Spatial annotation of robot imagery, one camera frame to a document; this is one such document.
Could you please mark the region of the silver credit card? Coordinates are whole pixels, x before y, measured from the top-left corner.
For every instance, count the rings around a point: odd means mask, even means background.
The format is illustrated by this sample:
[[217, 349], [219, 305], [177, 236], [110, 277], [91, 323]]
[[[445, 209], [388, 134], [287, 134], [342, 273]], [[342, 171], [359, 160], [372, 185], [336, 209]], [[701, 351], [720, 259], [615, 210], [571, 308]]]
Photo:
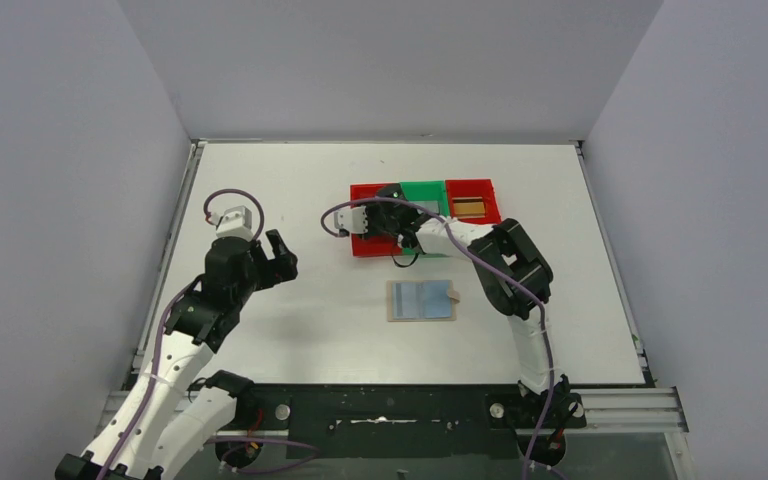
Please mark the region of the silver credit card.
[[438, 201], [436, 201], [436, 200], [430, 200], [430, 201], [428, 201], [428, 200], [425, 200], [425, 201], [417, 200], [417, 201], [415, 201], [415, 204], [417, 204], [417, 205], [419, 205], [419, 206], [421, 206], [421, 207], [423, 207], [423, 208], [425, 208], [425, 209], [427, 209], [427, 210], [429, 210], [429, 211], [431, 211], [433, 213], [436, 213], [436, 214], [440, 213], [440, 203]]

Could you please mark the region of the beige card holder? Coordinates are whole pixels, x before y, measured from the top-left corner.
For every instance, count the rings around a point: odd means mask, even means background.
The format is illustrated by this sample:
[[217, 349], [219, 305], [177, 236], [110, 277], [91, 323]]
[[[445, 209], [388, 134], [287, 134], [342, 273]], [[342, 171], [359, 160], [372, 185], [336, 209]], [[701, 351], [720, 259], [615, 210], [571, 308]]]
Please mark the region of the beige card holder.
[[451, 280], [388, 281], [387, 321], [455, 321], [460, 294]]

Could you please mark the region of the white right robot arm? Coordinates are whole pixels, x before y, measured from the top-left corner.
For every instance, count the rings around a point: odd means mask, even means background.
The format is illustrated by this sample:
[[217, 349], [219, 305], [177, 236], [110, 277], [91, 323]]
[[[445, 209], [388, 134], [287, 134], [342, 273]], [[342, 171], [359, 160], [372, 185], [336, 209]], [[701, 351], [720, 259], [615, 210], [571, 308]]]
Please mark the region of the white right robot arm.
[[365, 236], [388, 237], [422, 254], [470, 262], [490, 305], [509, 321], [519, 363], [519, 380], [531, 391], [522, 400], [524, 417], [538, 427], [562, 413], [552, 391], [557, 370], [548, 332], [546, 303], [554, 274], [534, 241], [516, 220], [473, 224], [410, 202], [393, 184], [378, 195], [354, 200], [364, 211]]

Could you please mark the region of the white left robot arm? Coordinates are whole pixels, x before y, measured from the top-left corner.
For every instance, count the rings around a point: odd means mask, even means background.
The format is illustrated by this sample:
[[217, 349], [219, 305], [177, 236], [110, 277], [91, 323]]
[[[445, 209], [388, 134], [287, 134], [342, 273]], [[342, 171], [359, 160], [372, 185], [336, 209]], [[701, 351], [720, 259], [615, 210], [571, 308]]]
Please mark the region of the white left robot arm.
[[298, 258], [277, 230], [257, 239], [213, 241], [204, 271], [173, 297], [155, 333], [146, 369], [123, 404], [80, 455], [67, 454], [57, 479], [161, 479], [221, 427], [255, 416], [253, 381], [225, 370], [208, 377], [194, 403], [175, 412], [199, 372], [236, 328], [253, 293], [296, 279]]

